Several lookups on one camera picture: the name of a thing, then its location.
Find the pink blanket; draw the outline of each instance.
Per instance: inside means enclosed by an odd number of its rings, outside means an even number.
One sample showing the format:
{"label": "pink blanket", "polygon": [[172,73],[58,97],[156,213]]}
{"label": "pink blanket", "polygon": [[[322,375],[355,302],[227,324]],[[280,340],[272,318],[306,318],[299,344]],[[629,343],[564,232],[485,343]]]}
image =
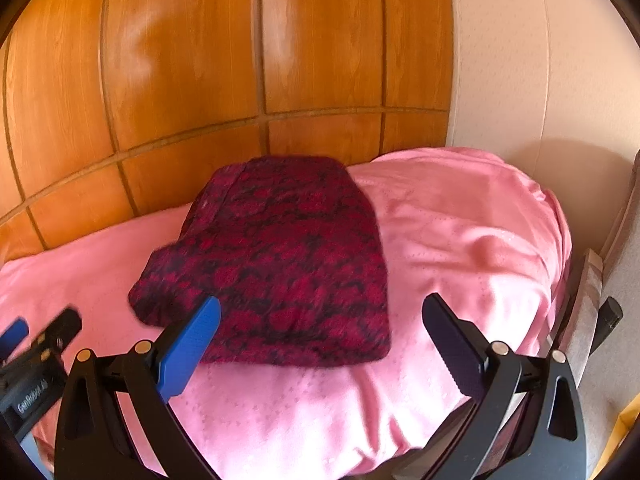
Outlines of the pink blanket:
{"label": "pink blanket", "polygon": [[[555,197],[496,156],[420,149],[350,168],[372,201],[388,265],[392,348],[379,362],[333,369],[201,365],[171,405],[224,480],[335,480],[424,446],[463,397],[420,318],[437,291],[489,341],[535,353],[562,298],[570,236]],[[36,333],[67,303],[84,329],[65,353],[126,352],[159,331],[137,322],[127,292],[151,251],[174,240],[187,207],[10,262],[0,271],[0,327]],[[158,462],[129,403],[145,462]],[[54,443],[56,410],[34,433]]]}

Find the white wall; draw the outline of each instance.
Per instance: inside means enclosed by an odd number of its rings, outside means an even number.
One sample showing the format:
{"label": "white wall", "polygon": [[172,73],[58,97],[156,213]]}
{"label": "white wall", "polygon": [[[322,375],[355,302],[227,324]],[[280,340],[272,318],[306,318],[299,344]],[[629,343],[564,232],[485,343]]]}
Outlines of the white wall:
{"label": "white wall", "polygon": [[609,0],[453,0],[447,143],[497,153],[558,196],[599,251],[640,149],[640,50]]}

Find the wooden headboard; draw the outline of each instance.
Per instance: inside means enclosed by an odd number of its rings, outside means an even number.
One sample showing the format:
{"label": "wooden headboard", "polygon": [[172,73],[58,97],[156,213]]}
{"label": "wooden headboard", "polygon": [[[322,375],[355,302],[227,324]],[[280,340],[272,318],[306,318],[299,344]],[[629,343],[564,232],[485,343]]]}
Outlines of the wooden headboard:
{"label": "wooden headboard", "polygon": [[190,202],[254,156],[442,146],[451,73],[451,0],[32,0],[0,49],[0,249]]}

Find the black bracket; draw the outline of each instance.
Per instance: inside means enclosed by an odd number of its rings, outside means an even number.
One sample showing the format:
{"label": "black bracket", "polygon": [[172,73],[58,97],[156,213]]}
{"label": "black bracket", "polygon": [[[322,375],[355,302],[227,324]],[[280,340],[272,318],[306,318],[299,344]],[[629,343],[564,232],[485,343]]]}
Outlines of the black bracket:
{"label": "black bracket", "polygon": [[[490,344],[438,294],[425,298],[422,320],[460,392],[475,403],[423,480],[584,480],[584,422],[562,352],[541,359],[518,355],[503,342]],[[476,477],[517,392],[528,395],[510,448],[500,466]]]}
{"label": "black bracket", "polygon": [[[78,312],[67,307],[33,340],[31,347],[0,368],[0,415],[20,442],[62,396],[66,372],[60,355],[80,332]],[[17,320],[2,336],[3,360],[28,332]]]}
{"label": "black bracket", "polygon": [[210,298],[155,343],[139,341],[126,354],[78,352],[69,373],[56,433],[56,480],[157,480],[136,451],[117,392],[127,393],[166,477],[220,480],[168,404],[179,395],[220,323]]}

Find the wooden wall panel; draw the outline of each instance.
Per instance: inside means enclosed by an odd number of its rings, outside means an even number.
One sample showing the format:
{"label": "wooden wall panel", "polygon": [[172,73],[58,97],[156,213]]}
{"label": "wooden wall panel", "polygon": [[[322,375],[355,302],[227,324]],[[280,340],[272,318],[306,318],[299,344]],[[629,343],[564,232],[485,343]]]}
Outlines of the wooden wall panel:
{"label": "wooden wall panel", "polygon": [[14,26],[7,113],[27,196],[113,153],[100,95],[102,0],[32,0]]}
{"label": "wooden wall panel", "polygon": [[115,165],[57,188],[34,202],[31,212],[50,248],[133,217]]}
{"label": "wooden wall panel", "polygon": [[381,0],[262,0],[268,112],[382,104]]}
{"label": "wooden wall panel", "polygon": [[452,24],[451,0],[386,0],[385,104],[449,109]]}
{"label": "wooden wall panel", "polygon": [[380,114],[282,119],[269,123],[273,155],[327,155],[343,164],[369,162],[380,148]]}
{"label": "wooden wall panel", "polygon": [[257,114],[251,0],[109,0],[104,76],[122,148]]}
{"label": "wooden wall panel", "polygon": [[443,145],[451,22],[450,0],[33,0],[0,48],[0,258],[189,202],[267,151]]}
{"label": "wooden wall panel", "polygon": [[204,134],[124,161],[142,214],[192,202],[218,168],[260,156],[256,124]]}
{"label": "wooden wall panel", "polygon": [[36,254],[43,249],[26,211],[0,224],[0,267],[4,261]]}
{"label": "wooden wall panel", "polygon": [[21,198],[15,183],[14,170],[9,159],[9,149],[6,142],[6,125],[4,124],[4,92],[2,79],[6,63],[6,43],[0,46],[0,216],[4,216],[11,209],[20,205]]}
{"label": "wooden wall panel", "polygon": [[382,153],[444,146],[448,112],[387,113]]}

